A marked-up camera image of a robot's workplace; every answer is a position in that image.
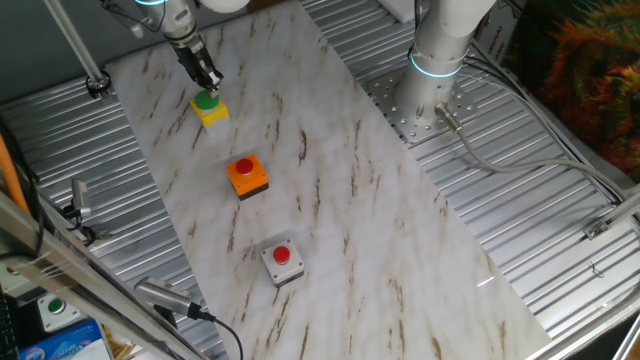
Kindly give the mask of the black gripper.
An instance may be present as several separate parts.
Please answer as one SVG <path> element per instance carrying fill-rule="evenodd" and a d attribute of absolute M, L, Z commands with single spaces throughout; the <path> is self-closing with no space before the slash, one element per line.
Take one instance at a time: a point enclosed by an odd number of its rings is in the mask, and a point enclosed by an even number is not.
<path fill-rule="evenodd" d="M 195 35 L 185 41 L 173 42 L 172 46 L 192 80 L 210 96 L 215 96 L 223 75 L 214 65 L 209 64 L 201 36 Z"/>

